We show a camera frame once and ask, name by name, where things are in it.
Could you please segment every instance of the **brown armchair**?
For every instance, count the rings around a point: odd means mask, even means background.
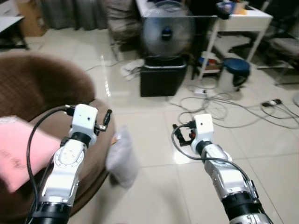
[[[122,42],[136,38],[141,29],[134,0],[105,0],[109,40],[118,60],[118,47]]]
[[[98,108],[97,120],[102,122],[108,107],[94,99],[94,94],[88,75],[68,61],[30,52],[0,56],[0,117],[16,115],[34,124],[57,106],[89,103]],[[56,113],[40,128],[61,139],[68,136],[70,124],[71,117]],[[112,119],[108,130],[100,133],[96,144],[88,149],[71,215],[83,208],[105,180],[105,158],[113,134]],[[42,172],[36,175],[37,182]],[[27,182],[9,194],[0,180],[0,199],[0,224],[22,224],[33,200],[31,184]]]

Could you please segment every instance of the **gray curtain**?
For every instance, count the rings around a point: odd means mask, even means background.
[[[103,0],[36,0],[45,23],[54,29],[106,29]]]

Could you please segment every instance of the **chair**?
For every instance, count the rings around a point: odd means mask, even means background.
[[[296,22],[299,8],[297,0],[250,0],[250,5],[265,11],[273,16],[273,20],[262,39],[262,43],[268,43],[270,39],[281,37]],[[252,32],[242,32],[242,35],[249,38],[249,43],[234,46],[229,53],[235,53],[236,50],[251,48],[256,40],[257,35]]]
[[[289,69],[289,65],[299,62],[299,40],[295,38],[274,38],[270,40],[270,48],[268,53],[271,52],[274,56],[278,56],[285,61],[285,67],[276,78],[275,85],[299,84],[299,82],[281,82]]]
[[[10,52],[0,56],[0,117],[16,115],[35,124],[55,107],[89,103],[98,108],[97,120],[102,122],[108,107],[94,99],[94,95],[88,75],[61,58],[32,52]],[[62,139],[68,136],[70,124],[71,117],[56,113],[47,118],[40,128]],[[105,158],[113,134],[112,119],[107,131],[101,133],[96,144],[88,149],[71,215],[85,206],[105,180]],[[43,170],[36,175],[37,182],[42,174]],[[9,194],[0,180],[0,198],[0,223],[24,223],[33,200],[31,184],[27,182]]]
[[[134,0],[105,0],[105,5],[110,46],[118,61],[119,45],[138,37],[141,23]]]

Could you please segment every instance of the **cardboard box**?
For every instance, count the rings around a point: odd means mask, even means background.
[[[25,18],[21,22],[21,30],[26,37],[44,35],[48,28],[44,24],[42,14],[35,0],[17,0],[20,14]]]

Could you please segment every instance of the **white cloth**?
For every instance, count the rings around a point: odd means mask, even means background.
[[[126,126],[114,136],[116,142],[110,147],[106,168],[124,188],[130,188],[139,171],[139,162],[133,151],[133,144]]]
[[[137,77],[140,74],[140,69],[144,65],[143,59],[137,59],[121,67],[121,74],[126,80]]]

